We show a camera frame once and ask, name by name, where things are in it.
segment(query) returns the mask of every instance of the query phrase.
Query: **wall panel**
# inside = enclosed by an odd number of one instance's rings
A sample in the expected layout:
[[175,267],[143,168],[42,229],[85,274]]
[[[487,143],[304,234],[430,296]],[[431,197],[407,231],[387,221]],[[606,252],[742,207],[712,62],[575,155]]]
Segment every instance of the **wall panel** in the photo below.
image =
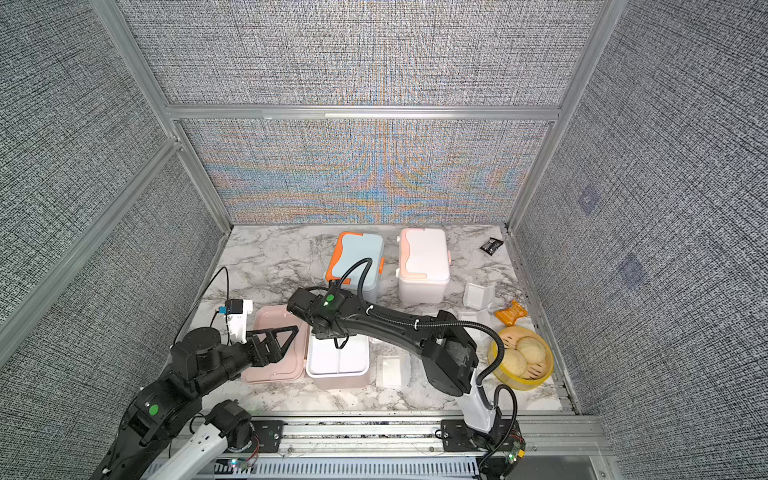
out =
[[0,5],[0,323],[165,140],[87,2]]
[[170,103],[559,104],[602,2],[118,5]]
[[234,223],[502,223],[544,121],[189,120]]
[[91,475],[160,373],[220,236],[172,158],[0,369],[1,477]]
[[768,477],[766,12],[630,2],[518,231],[627,478]]

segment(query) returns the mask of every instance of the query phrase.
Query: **red wire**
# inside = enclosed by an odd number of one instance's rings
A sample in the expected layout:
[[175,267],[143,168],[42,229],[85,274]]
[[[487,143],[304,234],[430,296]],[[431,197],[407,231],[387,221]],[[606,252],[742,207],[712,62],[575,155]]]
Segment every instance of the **red wire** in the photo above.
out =
[[250,454],[250,457],[248,457],[248,460],[246,460],[246,462],[251,460],[253,458],[253,456],[255,455],[256,456],[256,460],[254,460],[253,463],[256,463],[259,460],[259,444],[261,443],[261,441],[259,440],[258,435],[253,437],[252,440],[256,440],[256,450],[254,450],[253,453]]

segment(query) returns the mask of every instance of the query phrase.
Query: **steamed bun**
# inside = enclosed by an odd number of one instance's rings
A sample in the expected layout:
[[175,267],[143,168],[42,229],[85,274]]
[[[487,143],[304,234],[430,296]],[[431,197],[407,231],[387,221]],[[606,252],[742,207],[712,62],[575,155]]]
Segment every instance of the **steamed bun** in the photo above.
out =
[[544,346],[530,336],[524,336],[518,341],[518,352],[520,352],[527,363],[541,363],[547,358],[547,351]]
[[504,351],[502,366],[514,376],[523,376],[528,371],[528,362],[525,361],[525,357],[522,353],[513,349],[506,349]]

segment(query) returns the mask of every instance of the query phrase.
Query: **mounting plate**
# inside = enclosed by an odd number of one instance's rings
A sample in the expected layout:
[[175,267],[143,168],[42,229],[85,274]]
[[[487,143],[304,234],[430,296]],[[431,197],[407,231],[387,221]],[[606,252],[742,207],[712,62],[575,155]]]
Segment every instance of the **mounting plate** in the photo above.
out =
[[[502,435],[507,432],[509,428],[509,419],[501,419],[499,422],[498,431],[502,432]],[[442,434],[438,437],[442,440],[442,449],[445,452],[479,452],[481,451],[472,439],[473,431],[467,428],[464,420],[443,420],[440,422],[440,430]],[[510,436],[502,443],[502,446],[498,448],[499,452],[511,452],[513,448],[515,438]]]
[[[280,420],[258,420],[252,421],[253,436],[259,438],[259,453],[277,453],[280,449],[280,440],[283,439],[283,425]],[[247,449],[248,453],[253,453],[256,450],[256,443],[254,442],[251,448]]]

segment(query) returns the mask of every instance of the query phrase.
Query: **marble countertop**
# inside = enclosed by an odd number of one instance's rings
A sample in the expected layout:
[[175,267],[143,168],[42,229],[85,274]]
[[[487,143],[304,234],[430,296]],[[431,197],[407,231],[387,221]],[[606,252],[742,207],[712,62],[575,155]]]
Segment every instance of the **marble countertop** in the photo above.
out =
[[[270,226],[235,227],[221,256],[219,266],[230,272],[230,298],[253,300],[254,313],[262,306],[285,304],[300,286],[325,285],[328,263],[339,233],[355,231],[377,233],[384,237],[384,270],[379,286],[378,304],[408,313],[434,314],[448,310],[454,314],[474,311],[463,304],[467,282],[479,285],[495,284],[497,305],[517,299],[521,304],[524,296],[505,248],[499,248],[493,256],[479,249],[489,237],[502,239],[502,232],[495,225],[440,226],[447,234],[451,251],[451,282],[443,303],[405,305],[397,296],[395,268],[398,263],[396,238],[402,229],[387,225],[327,225],[327,226]],[[226,281],[223,276],[214,281],[200,303],[190,328],[208,326],[214,310],[222,306],[226,298]],[[488,316],[482,323],[499,331],[504,328],[495,317]],[[534,329],[528,318],[520,319],[519,326]],[[226,327],[222,316],[214,321],[214,327],[223,333]],[[476,336],[479,368],[488,365],[486,352],[490,338]],[[371,384],[361,389],[318,389],[312,379],[305,376],[295,383],[272,382],[248,385],[240,381],[227,382],[206,396],[204,410],[209,410],[225,399],[236,399],[254,415],[275,411],[348,411],[348,410],[458,410],[453,397],[431,387],[425,378],[421,362],[411,355],[411,381],[402,389],[385,389],[376,385],[376,364],[379,356],[408,354],[405,350],[372,341]],[[489,375],[483,382],[486,392],[492,392],[498,380]],[[522,410],[562,410],[554,383],[548,379],[543,385],[529,392],[515,391],[518,408]],[[500,399],[501,408],[512,408],[507,395]]]

